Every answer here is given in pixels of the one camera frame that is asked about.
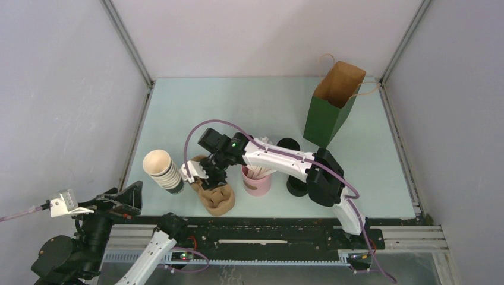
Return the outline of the black cup lid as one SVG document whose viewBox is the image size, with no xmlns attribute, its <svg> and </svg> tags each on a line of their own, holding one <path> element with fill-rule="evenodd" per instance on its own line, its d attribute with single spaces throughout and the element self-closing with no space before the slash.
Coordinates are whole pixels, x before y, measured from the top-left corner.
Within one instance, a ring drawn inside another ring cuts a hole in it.
<svg viewBox="0 0 504 285">
<path fill-rule="evenodd" d="M 300 151 L 299 143 L 293 138 L 282 138 L 276 144 L 278 147 L 286 148 L 293 151 Z"/>
</svg>

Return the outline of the green paper bag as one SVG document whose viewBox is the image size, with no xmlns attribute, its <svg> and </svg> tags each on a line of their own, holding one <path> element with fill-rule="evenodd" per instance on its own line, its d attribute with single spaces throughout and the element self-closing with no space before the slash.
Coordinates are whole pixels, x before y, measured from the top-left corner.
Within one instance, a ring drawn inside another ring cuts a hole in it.
<svg viewBox="0 0 504 285">
<path fill-rule="evenodd" d="M 366 71 L 338 61 L 311 97 L 303 138 L 326 148 L 348 118 Z"/>
</svg>

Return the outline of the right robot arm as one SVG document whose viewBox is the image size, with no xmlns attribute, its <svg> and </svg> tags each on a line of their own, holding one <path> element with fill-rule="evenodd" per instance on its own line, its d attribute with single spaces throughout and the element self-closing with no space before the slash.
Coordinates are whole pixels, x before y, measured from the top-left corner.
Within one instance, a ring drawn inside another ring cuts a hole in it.
<svg viewBox="0 0 504 285">
<path fill-rule="evenodd" d="M 189 183 L 199 178 L 205 190 L 222 186 L 226 184 L 227 168 L 235 165 L 285 173 L 306 186 L 313 202 L 332 209 L 346 232 L 349 246 L 361 248 L 369 241 L 366 218 L 353 203 L 360 195 L 344 179 L 340 165 L 326 149 L 315 153 L 290 150 L 241 132 L 229 138 L 212 128 L 205 130 L 198 144 L 210 154 L 199 161 L 185 162 L 184 179 Z"/>
</svg>

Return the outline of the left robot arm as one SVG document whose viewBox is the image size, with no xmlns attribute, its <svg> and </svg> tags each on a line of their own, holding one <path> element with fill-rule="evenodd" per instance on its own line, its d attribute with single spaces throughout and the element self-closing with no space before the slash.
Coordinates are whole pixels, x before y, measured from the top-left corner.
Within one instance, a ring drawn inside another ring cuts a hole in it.
<svg viewBox="0 0 504 285">
<path fill-rule="evenodd" d="M 59 235 L 41 247 L 31 270 L 37 284 L 84 284 L 100 274 L 113 225 L 141 214 L 143 183 L 138 180 L 125 189 L 112 188 L 79 203 L 71 189 L 59 191 L 42 205 L 51 217 L 75 220 L 74 237 Z M 119 284 L 145 284 L 161 258 L 172 248 L 185 245 L 188 223 L 168 213 L 159 218 L 146 249 L 120 279 Z"/>
</svg>

